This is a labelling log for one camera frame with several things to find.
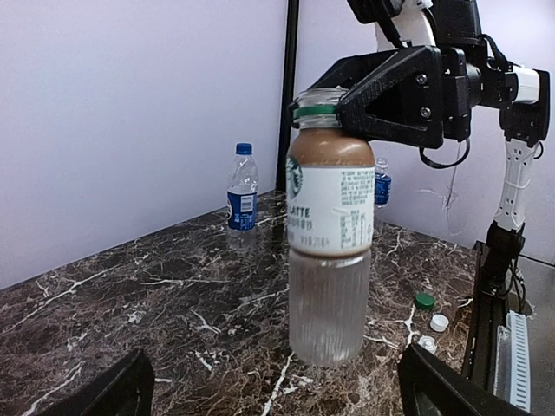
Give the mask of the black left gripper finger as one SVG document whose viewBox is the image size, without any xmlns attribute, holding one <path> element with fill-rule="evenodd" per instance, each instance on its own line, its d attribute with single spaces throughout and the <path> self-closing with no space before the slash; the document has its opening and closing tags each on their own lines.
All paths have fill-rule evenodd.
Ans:
<svg viewBox="0 0 555 416">
<path fill-rule="evenodd" d="M 527 414 L 475 386 L 418 344 L 406 347 L 397 373 L 405 415 Z"/>
<path fill-rule="evenodd" d="M 152 412 L 154 372 L 143 349 L 134 349 L 76 394 L 43 416 L 141 415 Z"/>
<path fill-rule="evenodd" d="M 335 62 L 293 104 L 337 104 L 365 76 L 396 53 L 396 50 L 344 57 Z"/>
<path fill-rule="evenodd" d="M 440 56 L 432 46 L 398 49 L 349 90 L 337 105 L 343 130 L 366 140 L 437 149 Z"/>
</svg>

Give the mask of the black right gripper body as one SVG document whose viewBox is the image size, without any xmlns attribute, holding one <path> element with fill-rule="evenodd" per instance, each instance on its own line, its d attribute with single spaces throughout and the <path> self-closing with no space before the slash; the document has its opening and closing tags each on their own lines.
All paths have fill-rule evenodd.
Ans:
<svg viewBox="0 0 555 416">
<path fill-rule="evenodd" d="M 462 49 L 434 47 L 440 56 L 439 114 L 434 117 L 433 141 L 463 141 L 470 136 L 471 108 L 467 61 Z"/>
</svg>

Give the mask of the white ribbed bottle cap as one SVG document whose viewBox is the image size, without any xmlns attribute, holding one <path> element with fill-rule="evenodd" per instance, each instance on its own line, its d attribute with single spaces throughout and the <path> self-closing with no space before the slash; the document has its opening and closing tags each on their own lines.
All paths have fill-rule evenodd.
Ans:
<svg viewBox="0 0 555 416">
<path fill-rule="evenodd" d="M 431 354 L 435 354 L 437 351 L 436 339 L 433 336 L 421 336 L 418 340 L 418 344 Z"/>
</svg>

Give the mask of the blue label Pocari bottle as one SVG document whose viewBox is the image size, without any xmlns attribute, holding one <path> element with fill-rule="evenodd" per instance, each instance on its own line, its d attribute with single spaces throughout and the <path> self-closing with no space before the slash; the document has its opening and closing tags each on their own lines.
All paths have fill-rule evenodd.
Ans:
<svg viewBox="0 0 555 416">
<path fill-rule="evenodd" d="M 389 163 L 385 157 L 379 157 L 375 162 L 375 208 L 381 209 L 388 202 L 391 191 L 392 178 L 388 172 Z"/>
</svg>

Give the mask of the green lid brown jar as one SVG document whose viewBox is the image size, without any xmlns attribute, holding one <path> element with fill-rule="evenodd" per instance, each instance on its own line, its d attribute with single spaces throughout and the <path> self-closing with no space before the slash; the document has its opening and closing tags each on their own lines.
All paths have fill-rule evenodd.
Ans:
<svg viewBox="0 0 555 416">
<path fill-rule="evenodd" d="M 361 350 L 374 231 L 375 159 L 342 130 L 343 88 L 314 88 L 293 103 L 298 136 L 286 171 L 289 342 L 311 365 L 334 367 Z"/>
</svg>

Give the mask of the blue cap water bottle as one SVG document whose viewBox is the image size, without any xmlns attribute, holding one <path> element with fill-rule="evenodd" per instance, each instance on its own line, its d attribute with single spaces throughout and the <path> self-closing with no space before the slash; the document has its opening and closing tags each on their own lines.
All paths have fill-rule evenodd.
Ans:
<svg viewBox="0 0 555 416">
<path fill-rule="evenodd" d="M 256 243 L 258 167 L 252 144 L 236 145 L 227 180 L 227 243 L 238 253 L 251 251 Z"/>
</svg>

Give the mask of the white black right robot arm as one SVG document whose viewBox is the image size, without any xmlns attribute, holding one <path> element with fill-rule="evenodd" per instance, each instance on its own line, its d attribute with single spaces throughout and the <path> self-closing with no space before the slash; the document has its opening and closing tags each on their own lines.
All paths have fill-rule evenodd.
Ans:
<svg viewBox="0 0 555 416">
<path fill-rule="evenodd" d="M 502 298 L 517 285 L 524 246 L 524 190 L 550 119 L 550 76 L 509 61 L 483 33 L 474 1 L 353 1 L 375 23 L 375 53 L 337 61 L 313 85 L 330 88 L 323 111 L 358 139 L 416 147 L 467 143 L 474 107 L 499 110 L 506 141 L 501 200 L 486 236 L 480 290 Z"/>
</svg>

